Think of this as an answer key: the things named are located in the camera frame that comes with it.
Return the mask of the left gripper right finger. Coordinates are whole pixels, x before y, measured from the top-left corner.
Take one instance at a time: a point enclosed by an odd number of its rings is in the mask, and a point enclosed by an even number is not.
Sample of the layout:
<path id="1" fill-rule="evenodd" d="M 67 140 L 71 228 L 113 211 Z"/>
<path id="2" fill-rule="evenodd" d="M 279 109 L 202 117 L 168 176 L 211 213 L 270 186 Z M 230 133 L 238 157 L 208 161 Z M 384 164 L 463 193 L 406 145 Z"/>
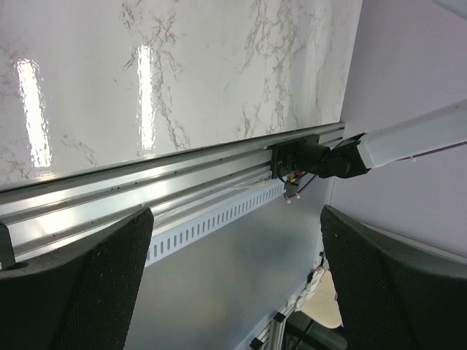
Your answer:
<path id="1" fill-rule="evenodd" d="M 466 264 L 320 215 L 348 349 L 465 349 Z"/>

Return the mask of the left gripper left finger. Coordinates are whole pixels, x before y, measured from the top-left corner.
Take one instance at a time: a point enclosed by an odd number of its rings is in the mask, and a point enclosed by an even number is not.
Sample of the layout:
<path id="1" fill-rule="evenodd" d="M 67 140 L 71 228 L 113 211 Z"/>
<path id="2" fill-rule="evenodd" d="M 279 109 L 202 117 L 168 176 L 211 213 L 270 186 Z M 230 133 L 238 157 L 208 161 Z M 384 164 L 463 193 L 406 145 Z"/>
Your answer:
<path id="1" fill-rule="evenodd" d="M 2 270 L 1 348 L 123 349 L 153 221 L 142 209 Z"/>

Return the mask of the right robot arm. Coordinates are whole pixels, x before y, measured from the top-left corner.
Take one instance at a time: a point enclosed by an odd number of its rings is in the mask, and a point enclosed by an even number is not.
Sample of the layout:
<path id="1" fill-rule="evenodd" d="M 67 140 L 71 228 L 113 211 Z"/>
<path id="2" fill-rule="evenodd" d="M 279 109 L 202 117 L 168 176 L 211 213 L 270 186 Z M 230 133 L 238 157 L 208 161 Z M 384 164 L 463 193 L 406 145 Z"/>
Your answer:
<path id="1" fill-rule="evenodd" d="M 334 148 L 301 146 L 295 156 L 298 170 L 322 179 L 349 179 L 373 168 L 417 158 L 466 144 L 466 101 L 345 139 Z"/>

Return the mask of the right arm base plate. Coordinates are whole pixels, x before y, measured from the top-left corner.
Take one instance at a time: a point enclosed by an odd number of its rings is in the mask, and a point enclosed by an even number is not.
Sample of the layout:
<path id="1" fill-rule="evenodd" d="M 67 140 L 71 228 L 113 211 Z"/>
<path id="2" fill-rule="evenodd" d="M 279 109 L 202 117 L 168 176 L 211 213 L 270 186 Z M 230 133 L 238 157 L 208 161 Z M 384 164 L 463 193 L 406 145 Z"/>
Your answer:
<path id="1" fill-rule="evenodd" d="M 318 144 L 319 139 L 317 134 L 312 134 L 270 146 L 271 178 L 282 180 L 284 176 L 297 171 L 296 158 L 299 151 L 309 144 Z"/>

